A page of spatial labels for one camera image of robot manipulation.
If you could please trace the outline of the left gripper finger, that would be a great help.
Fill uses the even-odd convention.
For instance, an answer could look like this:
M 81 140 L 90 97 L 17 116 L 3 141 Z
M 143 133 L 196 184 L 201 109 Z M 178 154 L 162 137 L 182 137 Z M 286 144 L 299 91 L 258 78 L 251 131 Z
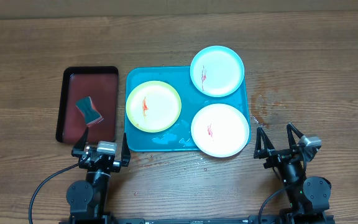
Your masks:
M 121 166 L 128 167 L 131 159 L 131 151 L 127 143 L 127 134 L 124 133 L 121 149 Z
M 73 146 L 74 151 L 83 151 L 86 145 L 87 137 L 88 137 L 89 129 L 86 128 L 83 135 L 80 137 L 80 139 L 75 143 Z

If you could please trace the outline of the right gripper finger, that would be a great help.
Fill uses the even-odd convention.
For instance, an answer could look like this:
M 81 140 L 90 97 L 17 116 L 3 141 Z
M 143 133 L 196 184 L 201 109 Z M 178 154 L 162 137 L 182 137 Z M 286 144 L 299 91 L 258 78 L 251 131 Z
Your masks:
M 287 136 L 288 136 L 288 144 L 290 149 L 297 149 L 301 151 L 298 144 L 295 142 L 295 138 L 293 135 L 296 135 L 299 139 L 301 139 L 304 134 L 300 132 L 292 123 L 287 124 Z
M 270 156 L 275 150 L 272 142 L 266 135 L 262 127 L 258 127 L 256 131 L 255 156 Z

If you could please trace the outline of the white plate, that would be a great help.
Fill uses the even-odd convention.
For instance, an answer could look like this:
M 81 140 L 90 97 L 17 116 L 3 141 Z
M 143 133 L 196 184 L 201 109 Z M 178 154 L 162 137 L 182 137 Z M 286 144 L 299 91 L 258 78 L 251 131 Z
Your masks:
M 249 124 L 235 107 L 216 103 L 196 113 L 191 123 L 191 137 L 205 154 L 230 157 L 247 145 Z

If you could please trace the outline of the green and red sponge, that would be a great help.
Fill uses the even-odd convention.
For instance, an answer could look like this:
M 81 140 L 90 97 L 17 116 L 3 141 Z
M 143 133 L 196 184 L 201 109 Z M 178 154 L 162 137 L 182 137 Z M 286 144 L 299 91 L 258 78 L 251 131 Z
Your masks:
M 96 109 L 90 96 L 78 100 L 75 105 L 83 115 L 87 127 L 98 124 L 103 120 L 102 115 Z

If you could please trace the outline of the yellow-green plate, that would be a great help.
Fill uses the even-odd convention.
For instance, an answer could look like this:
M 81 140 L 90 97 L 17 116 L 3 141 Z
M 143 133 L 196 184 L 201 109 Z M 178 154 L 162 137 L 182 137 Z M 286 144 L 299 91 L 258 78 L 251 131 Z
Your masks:
M 147 133 L 168 129 L 180 113 L 178 92 L 161 81 L 147 81 L 136 86 L 126 100 L 126 115 L 130 123 Z

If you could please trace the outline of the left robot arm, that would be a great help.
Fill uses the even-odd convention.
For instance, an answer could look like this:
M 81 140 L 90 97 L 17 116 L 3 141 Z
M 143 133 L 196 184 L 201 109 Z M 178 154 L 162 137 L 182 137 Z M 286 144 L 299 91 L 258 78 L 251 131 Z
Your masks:
M 127 138 L 123 137 L 121 159 L 117 161 L 115 142 L 100 141 L 97 146 L 88 146 L 87 137 L 86 129 L 71 151 L 71 155 L 78 158 L 76 166 L 86 170 L 86 178 L 72 183 L 67 190 L 66 198 L 70 205 L 68 222 L 118 223 L 112 213 L 105 211 L 105 206 L 111 174 L 120 172 L 130 163 Z

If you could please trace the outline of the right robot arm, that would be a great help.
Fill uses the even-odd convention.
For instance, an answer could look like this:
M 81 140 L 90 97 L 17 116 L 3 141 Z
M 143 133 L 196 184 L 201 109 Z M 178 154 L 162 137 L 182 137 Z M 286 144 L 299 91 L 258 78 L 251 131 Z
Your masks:
M 276 150 L 263 128 L 256 131 L 255 159 L 264 159 L 264 167 L 272 169 L 283 184 L 283 188 L 270 195 L 258 215 L 249 217 L 251 223 L 334 223 L 329 210 L 332 185 L 328 179 L 306 176 L 307 163 L 319 152 L 322 142 L 317 136 L 307 136 L 293 124 L 287 124 L 288 149 Z M 271 199 L 285 192 L 290 207 L 283 208 L 278 215 L 263 216 L 263 210 Z

